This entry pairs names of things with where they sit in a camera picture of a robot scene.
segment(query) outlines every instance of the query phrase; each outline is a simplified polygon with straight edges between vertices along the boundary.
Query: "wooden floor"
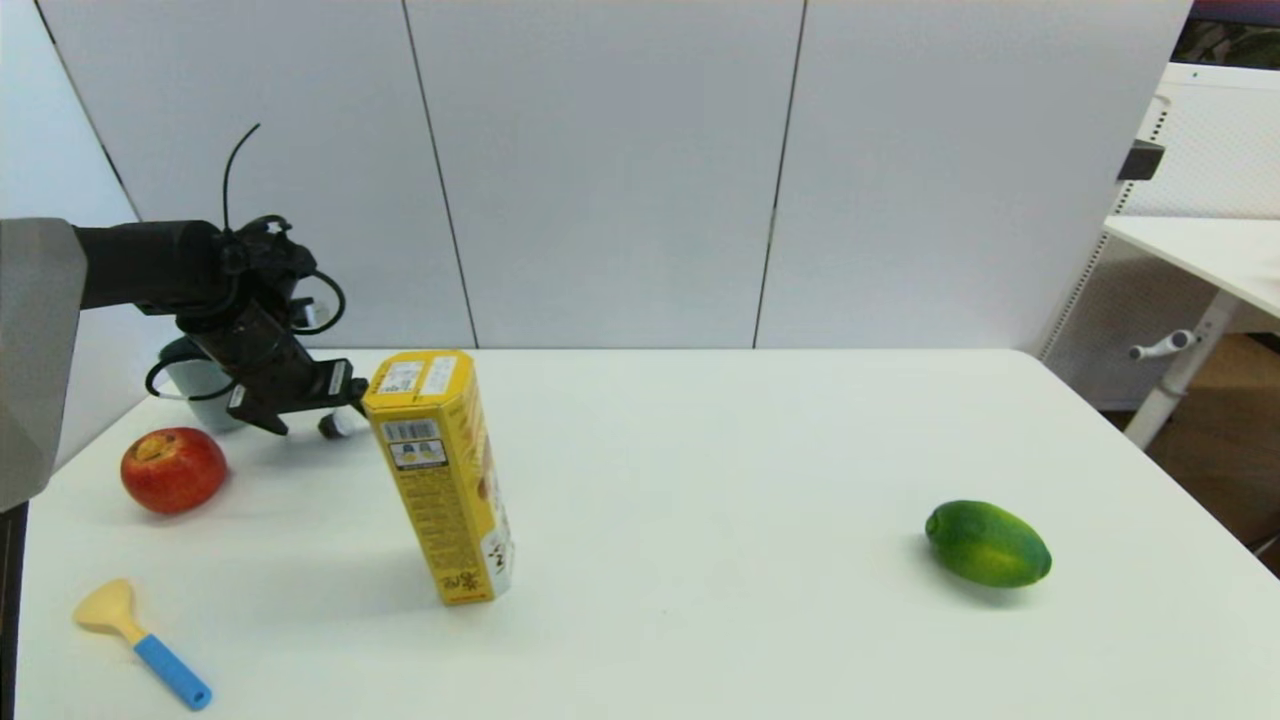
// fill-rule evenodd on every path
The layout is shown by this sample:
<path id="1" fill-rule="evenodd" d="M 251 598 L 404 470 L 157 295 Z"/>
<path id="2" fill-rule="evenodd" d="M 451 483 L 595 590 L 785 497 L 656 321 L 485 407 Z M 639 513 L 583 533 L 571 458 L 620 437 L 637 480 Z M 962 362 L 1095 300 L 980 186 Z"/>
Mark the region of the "wooden floor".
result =
<path id="1" fill-rule="evenodd" d="M 1280 530 L 1280 354 L 1224 338 L 1148 454 L 1240 542 Z M 1280 543 L 1262 561 L 1280 578 Z"/>

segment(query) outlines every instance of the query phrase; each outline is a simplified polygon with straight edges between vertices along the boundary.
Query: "white backdrop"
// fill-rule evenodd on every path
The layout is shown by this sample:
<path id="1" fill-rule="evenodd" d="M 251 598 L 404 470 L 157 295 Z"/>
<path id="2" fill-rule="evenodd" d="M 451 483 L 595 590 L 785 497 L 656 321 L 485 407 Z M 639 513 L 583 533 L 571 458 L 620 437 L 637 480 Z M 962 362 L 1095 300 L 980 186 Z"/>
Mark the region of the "white backdrop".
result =
<path id="1" fill-rule="evenodd" d="M 762 346 L 1029 347 L 1188 4 L 810 0 L 772 247 L 804 0 L 44 6 L 145 219 L 264 122 L 233 211 L 348 287 L 326 345 L 744 347 L 768 254 Z"/>
<path id="2" fill-rule="evenodd" d="M 760 346 L 1032 348 L 1188 6 L 810 3 Z"/>
<path id="3" fill-rule="evenodd" d="M 462 283 L 398 3 L 41 3 L 146 220 L 276 213 L 351 300 L 330 346 L 470 347 Z M 320 283 L 312 288 L 325 296 Z"/>
<path id="4" fill-rule="evenodd" d="M 0 218 L 83 225 L 137 218 L 93 137 L 31 0 L 0 3 Z M 173 320 L 134 307 L 81 314 L 58 464 L 142 400 Z"/>
<path id="5" fill-rule="evenodd" d="M 408 4 L 480 345 L 751 345 L 800 9 Z"/>

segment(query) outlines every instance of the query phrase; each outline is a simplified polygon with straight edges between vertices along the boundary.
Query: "white table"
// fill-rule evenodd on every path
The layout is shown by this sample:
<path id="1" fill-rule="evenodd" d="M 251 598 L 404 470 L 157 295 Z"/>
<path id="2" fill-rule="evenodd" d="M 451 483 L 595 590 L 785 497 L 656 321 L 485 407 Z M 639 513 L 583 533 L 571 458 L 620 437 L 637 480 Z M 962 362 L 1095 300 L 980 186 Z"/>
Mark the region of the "white table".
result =
<path id="1" fill-rule="evenodd" d="M 1280 583 L 1025 355 L 477 359 L 508 594 L 440 606 L 372 439 L 315 415 L 224 436 L 229 484 L 148 516 L 119 456 L 189 423 L 148 400 L 31 505 L 19 720 L 186 716 L 72 624 L 113 577 L 210 719 L 1280 717 Z M 942 571 L 923 527 L 955 498 L 1033 523 L 1050 577 Z"/>
<path id="2" fill-rule="evenodd" d="M 1103 229 L 1219 288 L 1194 329 L 1198 342 L 1179 354 L 1125 428 L 1134 443 L 1147 447 L 1213 354 L 1242 300 L 1280 318 L 1280 220 L 1111 217 Z"/>

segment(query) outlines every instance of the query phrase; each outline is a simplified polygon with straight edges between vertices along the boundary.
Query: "green lime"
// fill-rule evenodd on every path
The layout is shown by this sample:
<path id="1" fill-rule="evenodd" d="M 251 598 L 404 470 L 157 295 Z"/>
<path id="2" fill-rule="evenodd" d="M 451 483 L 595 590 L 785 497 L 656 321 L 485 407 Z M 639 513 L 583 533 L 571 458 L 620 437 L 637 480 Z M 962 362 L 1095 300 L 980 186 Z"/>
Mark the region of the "green lime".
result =
<path id="1" fill-rule="evenodd" d="M 940 505 L 924 523 L 938 560 L 956 575 L 993 588 L 1020 588 L 1048 575 L 1053 559 L 1039 534 L 989 502 Z"/>

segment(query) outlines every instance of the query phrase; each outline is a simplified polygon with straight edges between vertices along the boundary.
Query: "yellow box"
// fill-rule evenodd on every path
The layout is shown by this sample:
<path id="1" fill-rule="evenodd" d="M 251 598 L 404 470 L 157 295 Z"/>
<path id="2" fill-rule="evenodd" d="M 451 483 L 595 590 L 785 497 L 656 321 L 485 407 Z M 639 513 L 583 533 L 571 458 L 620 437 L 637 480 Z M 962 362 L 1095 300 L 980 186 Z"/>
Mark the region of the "yellow box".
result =
<path id="1" fill-rule="evenodd" d="M 515 547 L 471 357 L 457 350 L 393 355 L 364 404 L 440 600 L 502 594 Z"/>

